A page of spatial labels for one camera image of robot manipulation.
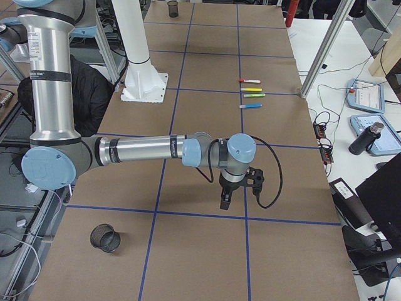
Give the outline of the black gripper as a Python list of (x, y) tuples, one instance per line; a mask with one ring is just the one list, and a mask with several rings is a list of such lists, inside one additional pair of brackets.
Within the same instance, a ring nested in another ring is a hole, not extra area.
[(240, 175), (231, 174), (228, 171), (221, 171), (219, 184), (222, 187), (220, 209), (228, 210), (231, 204), (232, 192), (240, 186), (247, 185), (247, 173)]

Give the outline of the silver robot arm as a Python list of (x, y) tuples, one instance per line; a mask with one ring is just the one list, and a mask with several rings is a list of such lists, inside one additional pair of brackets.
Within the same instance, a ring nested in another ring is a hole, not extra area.
[(246, 134), (213, 139), (209, 134), (133, 139), (83, 138), (73, 121), (70, 34), (96, 28), (94, 1), (18, 1), (18, 19), (28, 34), (30, 79), (36, 130), (22, 160), (25, 178), (45, 190), (70, 185), (96, 167), (125, 161), (180, 159), (194, 168), (217, 167), (221, 173), (221, 209), (232, 193), (251, 187), (259, 195), (263, 173), (251, 167), (256, 143)]

